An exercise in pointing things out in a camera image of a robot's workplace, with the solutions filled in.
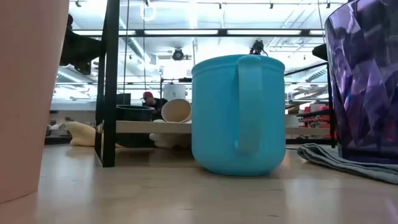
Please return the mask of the yellow cloth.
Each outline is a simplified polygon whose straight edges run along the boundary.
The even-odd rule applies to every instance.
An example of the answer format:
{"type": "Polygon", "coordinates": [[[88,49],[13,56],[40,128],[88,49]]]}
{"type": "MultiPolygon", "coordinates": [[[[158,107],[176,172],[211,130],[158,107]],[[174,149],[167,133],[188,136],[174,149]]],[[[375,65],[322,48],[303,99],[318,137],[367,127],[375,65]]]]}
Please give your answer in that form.
{"type": "Polygon", "coordinates": [[[76,121],[68,121],[65,126],[72,135],[71,146],[95,146],[96,129],[94,127],[76,121]]]}

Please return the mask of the grey folded cloth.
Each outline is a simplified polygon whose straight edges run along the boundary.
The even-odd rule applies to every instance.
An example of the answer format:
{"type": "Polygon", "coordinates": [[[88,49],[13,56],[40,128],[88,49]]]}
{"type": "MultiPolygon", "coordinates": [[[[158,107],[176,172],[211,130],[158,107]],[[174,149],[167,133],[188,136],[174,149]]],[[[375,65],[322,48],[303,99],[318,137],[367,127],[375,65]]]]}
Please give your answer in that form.
{"type": "Polygon", "coordinates": [[[315,143],[299,146],[297,154],[317,165],[398,185],[398,165],[395,164],[350,161],[340,157],[336,151],[325,149],[315,143]]]}

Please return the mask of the wooden shelf with black legs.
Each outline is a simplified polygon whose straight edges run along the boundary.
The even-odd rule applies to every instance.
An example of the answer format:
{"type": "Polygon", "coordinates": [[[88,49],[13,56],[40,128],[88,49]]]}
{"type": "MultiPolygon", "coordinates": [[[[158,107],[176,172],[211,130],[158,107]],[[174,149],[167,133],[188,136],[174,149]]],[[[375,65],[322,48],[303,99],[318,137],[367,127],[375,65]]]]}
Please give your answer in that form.
{"type": "Polygon", "coordinates": [[[95,153],[103,167],[114,167],[116,163],[116,91],[118,86],[118,39],[129,42],[133,37],[322,37],[325,30],[304,28],[198,28],[196,15],[190,13],[190,28],[146,29],[146,7],[150,0],[141,1],[142,28],[130,29],[120,17],[121,3],[131,0],[106,0],[106,12],[101,35],[99,55],[98,95],[96,100],[95,153]]]}

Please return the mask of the peach orange plastic cup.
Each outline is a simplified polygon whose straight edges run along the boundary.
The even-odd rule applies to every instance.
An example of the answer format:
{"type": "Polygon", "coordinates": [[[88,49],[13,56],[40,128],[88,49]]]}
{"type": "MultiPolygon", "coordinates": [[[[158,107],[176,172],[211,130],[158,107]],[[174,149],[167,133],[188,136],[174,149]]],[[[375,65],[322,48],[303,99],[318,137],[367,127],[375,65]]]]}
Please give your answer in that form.
{"type": "Polygon", "coordinates": [[[69,0],[0,0],[0,203],[35,192],[69,0]]]}

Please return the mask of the beige cup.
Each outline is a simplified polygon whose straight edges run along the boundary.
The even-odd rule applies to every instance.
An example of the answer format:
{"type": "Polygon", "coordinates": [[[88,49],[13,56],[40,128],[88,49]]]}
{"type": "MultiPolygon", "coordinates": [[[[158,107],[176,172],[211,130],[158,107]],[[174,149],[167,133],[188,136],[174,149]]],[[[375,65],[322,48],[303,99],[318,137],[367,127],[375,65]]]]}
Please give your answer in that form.
{"type": "Polygon", "coordinates": [[[192,106],[184,99],[173,99],[162,107],[162,118],[166,122],[187,123],[192,120],[192,106]]]}

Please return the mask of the blue plastic mug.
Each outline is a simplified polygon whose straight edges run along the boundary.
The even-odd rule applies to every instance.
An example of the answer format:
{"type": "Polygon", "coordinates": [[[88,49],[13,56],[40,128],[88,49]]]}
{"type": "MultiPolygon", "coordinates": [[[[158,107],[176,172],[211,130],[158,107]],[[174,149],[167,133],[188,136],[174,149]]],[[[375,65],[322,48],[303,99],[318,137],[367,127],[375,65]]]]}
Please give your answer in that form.
{"type": "Polygon", "coordinates": [[[257,176],[285,156],[285,66],[226,55],[192,69],[192,152],[210,172],[257,176]]]}

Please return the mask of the red storage rack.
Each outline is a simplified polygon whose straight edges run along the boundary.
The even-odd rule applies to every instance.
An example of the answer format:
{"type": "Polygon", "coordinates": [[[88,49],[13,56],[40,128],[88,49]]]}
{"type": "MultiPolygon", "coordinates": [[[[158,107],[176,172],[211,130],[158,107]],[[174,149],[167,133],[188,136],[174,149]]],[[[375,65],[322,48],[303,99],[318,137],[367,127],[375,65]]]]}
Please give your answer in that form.
{"type": "Polygon", "coordinates": [[[327,105],[311,104],[306,106],[303,111],[297,115],[300,128],[319,128],[327,129],[327,134],[316,134],[304,136],[306,139],[331,139],[330,134],[330,108],[327,105]]]}

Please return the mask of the white cylindrical container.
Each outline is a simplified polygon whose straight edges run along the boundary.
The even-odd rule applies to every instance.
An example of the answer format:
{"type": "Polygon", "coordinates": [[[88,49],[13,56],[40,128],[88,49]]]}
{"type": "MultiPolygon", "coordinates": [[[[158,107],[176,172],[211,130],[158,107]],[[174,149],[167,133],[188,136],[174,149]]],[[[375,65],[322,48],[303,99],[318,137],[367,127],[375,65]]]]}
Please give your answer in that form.
{"type": "Polygon", "coordinates": [[[166,100],[185,99],[187,96],[186,86],[181,84],[168,84],[163,87],[163,98],[166,100]]]}

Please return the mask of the purple faceted tumbler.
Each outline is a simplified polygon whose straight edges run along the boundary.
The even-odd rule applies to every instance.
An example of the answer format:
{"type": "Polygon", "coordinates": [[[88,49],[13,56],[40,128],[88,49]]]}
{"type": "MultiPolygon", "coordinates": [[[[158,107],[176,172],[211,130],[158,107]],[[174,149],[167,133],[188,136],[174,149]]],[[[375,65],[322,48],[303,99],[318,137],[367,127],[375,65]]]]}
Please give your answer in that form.
{"type": "Polygon", "coordinates": [[[349,0],[325,32],[339,155],[398,164],[398,0],[349,0]]]}

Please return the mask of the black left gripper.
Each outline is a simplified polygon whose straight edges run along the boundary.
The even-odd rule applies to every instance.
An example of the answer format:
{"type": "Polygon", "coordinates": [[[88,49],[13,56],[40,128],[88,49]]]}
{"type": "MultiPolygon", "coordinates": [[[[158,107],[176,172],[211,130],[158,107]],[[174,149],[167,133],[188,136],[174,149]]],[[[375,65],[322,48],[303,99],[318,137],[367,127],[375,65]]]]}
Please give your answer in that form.
{"type": "Polygon", "coordinates": [[[101,41],[74,33],[67,28],[63,42],[60,65],[73,68],[83,75],[91,74],[91,61],[101,53],[101,41]]]}

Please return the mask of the person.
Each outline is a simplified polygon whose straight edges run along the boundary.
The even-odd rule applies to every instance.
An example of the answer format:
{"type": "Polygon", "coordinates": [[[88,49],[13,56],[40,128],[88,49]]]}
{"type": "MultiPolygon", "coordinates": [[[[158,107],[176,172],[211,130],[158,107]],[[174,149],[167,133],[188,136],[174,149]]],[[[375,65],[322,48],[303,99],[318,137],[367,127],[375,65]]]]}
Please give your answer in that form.
{"type": "Polygon", "coordinates": [[[149,91],[145,91],[143,93],[142,102],[143,106],[148,106],[154,109],[152,112],[152,119],[163,119],[162,117],[162,108],[168,102],[165,98],[155,98],[153,94],[149,91]]]}

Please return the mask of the black monitor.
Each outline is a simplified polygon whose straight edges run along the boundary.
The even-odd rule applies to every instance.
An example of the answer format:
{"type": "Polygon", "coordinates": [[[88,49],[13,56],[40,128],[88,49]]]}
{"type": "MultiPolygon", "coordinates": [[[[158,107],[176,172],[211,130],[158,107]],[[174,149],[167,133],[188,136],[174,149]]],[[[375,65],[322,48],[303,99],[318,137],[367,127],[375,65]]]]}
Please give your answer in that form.
{"type": "Polygon", "coordinates": [[[130,93],[118,93],[116,95],[117,105],[130,105],[131,104],[131,94],[130,93]]]}

